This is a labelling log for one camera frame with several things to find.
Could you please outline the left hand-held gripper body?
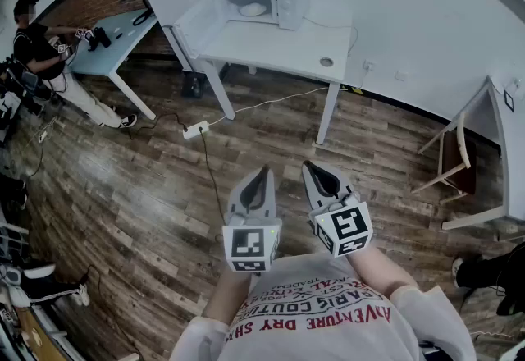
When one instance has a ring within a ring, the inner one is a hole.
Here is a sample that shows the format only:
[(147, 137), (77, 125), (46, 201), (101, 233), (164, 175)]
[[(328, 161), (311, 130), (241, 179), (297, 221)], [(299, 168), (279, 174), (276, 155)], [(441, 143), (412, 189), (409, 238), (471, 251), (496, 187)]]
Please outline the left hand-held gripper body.
[(222, 228), (226, 262), (234, 272), (267, 272), (281, 240), (282, 220), (275, 209), (227, 213)]

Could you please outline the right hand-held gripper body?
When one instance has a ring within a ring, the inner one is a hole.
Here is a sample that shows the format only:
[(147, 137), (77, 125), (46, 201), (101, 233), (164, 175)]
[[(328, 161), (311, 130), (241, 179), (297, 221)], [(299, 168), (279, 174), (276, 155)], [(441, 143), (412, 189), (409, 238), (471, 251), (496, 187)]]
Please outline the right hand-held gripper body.
[(357, 192), (320, 208), (313, 215), (315, 236), (339, 258), (365, 249), (372, 239), (372, 221)]

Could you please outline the white microwave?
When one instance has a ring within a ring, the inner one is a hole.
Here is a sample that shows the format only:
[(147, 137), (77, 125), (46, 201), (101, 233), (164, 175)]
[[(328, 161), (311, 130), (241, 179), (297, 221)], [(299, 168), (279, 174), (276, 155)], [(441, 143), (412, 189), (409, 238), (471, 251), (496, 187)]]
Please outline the white microwave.
[(177, 20), (175, 30), (195, 59), (230, 21), (297, 30), (308, 9), (309, 0), (200, 0)]

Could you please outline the person's right forearm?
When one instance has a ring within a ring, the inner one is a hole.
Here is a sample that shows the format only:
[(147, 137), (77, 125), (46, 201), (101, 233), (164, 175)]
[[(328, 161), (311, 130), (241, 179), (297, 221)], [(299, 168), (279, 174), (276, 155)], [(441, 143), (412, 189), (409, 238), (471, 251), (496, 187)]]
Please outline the person's right forearm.
[(418, 288), (408, 272), (373, 244), (349, 254), (347, 259), (366, 285), (388, 298), (403, 286)]

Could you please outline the person's left forearm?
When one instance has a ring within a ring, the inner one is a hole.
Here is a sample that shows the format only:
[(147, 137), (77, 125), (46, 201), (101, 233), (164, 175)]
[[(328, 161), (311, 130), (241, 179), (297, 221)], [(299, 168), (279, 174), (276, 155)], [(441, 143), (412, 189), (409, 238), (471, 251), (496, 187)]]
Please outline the person's left forearm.
[(256, 276), (259, 273), (234, 272), (226, 265), (202, 316), (230, 326), (247, 299)]

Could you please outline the white power strip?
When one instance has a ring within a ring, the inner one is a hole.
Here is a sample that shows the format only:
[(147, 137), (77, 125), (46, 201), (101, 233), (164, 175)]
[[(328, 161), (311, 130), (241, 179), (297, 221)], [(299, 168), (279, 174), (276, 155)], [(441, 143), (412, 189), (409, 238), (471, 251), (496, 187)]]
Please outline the white power strip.
[(196, 138), (209, 131), (209, 123), (207, 121), (201, 121), (199, 123), (187, 126), (183, 129), (183, 137), (186, 140)]

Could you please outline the person's white printed shirt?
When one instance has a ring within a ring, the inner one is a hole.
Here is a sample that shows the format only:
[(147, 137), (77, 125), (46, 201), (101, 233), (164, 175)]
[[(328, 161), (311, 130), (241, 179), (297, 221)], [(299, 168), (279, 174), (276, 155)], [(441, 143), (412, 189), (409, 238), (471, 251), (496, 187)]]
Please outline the person's white printed shirt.
[(403, 286), (390, 298), (347, 257), (276, 260), (255, 277), (230, 326), (193, 318), (170, 361), (476, 361), (463, 320), (439, 287)]

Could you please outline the wooden chair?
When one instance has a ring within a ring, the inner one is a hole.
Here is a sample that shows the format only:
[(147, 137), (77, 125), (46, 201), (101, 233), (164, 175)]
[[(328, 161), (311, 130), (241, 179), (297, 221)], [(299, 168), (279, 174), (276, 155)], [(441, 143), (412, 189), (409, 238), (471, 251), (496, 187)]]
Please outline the wooden chair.
[(466, 115), (467, 113), (462, 111), (456, 121), (441, 130), (418, 150), (418, 154), (423, 154), (431, 145), (439, 141), (436, 176), (427, 183), (412, 188), (412, 194), (438, 183), (455, 190), (454, 194), (442, 199), (440, 204), (450, 203), (475, 194), (477, 187), (477, 146), (465, 136)]

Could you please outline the black box under table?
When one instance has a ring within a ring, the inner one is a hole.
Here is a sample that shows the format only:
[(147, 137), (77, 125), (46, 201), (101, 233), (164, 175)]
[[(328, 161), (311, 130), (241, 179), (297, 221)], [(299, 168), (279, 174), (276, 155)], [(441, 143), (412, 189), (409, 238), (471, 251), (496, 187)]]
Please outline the black box under table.
[(183, 72), (181, 96), (183, 98), (202, 98), (206, 75), (195, 71)]

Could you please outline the white table with grommet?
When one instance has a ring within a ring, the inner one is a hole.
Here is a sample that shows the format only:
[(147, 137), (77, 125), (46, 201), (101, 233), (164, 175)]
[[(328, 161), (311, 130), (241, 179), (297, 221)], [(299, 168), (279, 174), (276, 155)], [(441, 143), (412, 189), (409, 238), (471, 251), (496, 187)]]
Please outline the white table with grommet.
[[(209, 84), (221, 106), (224, 117), (236, 115), (229, 100), (217, 63), (229, 63), (302, 76), (328, 83), (322, 119), (316, 143), (326, 138), (332, 114), (351, 49), (353, 27), (321, 25), (307, 18), (297, 30), (284, 30), (275, 25), (230, 21), (199, 54)], [(324, 67), (322, 57), (329, 57), (333, 66)]]

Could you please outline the plain white table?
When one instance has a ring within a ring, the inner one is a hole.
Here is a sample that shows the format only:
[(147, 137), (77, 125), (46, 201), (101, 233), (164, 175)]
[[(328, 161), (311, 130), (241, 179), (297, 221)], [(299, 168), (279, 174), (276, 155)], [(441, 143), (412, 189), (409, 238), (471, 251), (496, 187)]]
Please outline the plain white table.
[(443, 222), (441, 229), (453, 230), (475, 226), (499, 218), (511, 218), (525, 224), (525, 102), (514, 100), (509, 108), (491, 79), (463, 107), (465, 112), (474, 108), (488, 96), (497, 126), (498, 144), (503, 168), (503, 203), (495, 208), (466, 217)]

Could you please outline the light blue table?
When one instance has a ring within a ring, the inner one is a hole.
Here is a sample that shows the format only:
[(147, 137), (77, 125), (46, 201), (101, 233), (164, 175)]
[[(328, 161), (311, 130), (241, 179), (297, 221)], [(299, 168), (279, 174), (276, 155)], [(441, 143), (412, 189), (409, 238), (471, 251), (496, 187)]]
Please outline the light blue table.
[(140, 9), (98, 21), (94, 27), (102, 28), (111, 44), (107, 48), (98, 45), (90, 52), (89, 44), (83, 41), (78, 46), (78, 52), (68, 61), (68, 65), (76, 74), (106, 76), (148, 119), (154, 120), (155, 113), (117, 74), (120, 65), (158, 22), (154, 14), (145, 20), (140, 19), (143, 13), (144, 10)]

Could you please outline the black and white sneaker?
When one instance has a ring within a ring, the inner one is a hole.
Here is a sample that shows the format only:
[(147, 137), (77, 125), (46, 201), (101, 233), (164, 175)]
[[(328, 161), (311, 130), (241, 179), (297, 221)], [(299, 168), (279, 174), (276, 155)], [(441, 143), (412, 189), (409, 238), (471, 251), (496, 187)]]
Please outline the black and white sneaker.
[(30, 303), (42, 304), (70, 296), (79, 306), (89, 306), (88, 274), (85, 273), (77, 282), (65, 283), (55, 278), (55, 268), (56, 265), (51, 263), (22, 270), (20, 287)]

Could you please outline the black device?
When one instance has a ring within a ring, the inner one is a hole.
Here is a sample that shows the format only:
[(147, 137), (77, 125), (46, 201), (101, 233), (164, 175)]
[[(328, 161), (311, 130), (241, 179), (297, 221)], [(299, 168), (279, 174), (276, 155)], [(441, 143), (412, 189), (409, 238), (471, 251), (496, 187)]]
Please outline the black device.
[(107, 36), (104, 28), (95, 27), (93, 30), (87, 33), (86, 39), (89, 43), (89, 51), (93, 52), (96, 50), (98, 45), (102, 45), (104, 48), (109, 48), (112, 41)]

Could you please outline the black equipment rack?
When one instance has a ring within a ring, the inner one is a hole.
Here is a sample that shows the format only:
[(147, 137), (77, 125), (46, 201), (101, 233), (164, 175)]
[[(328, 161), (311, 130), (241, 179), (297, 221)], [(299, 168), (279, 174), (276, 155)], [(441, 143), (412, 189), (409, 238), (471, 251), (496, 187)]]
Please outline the black equipment rack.
[(31, 75), (13, 56), (0, 62), (0, 147), (7, 143), (19, 110), (39, 116), (43, 105), (34, 100), (38, 77)]

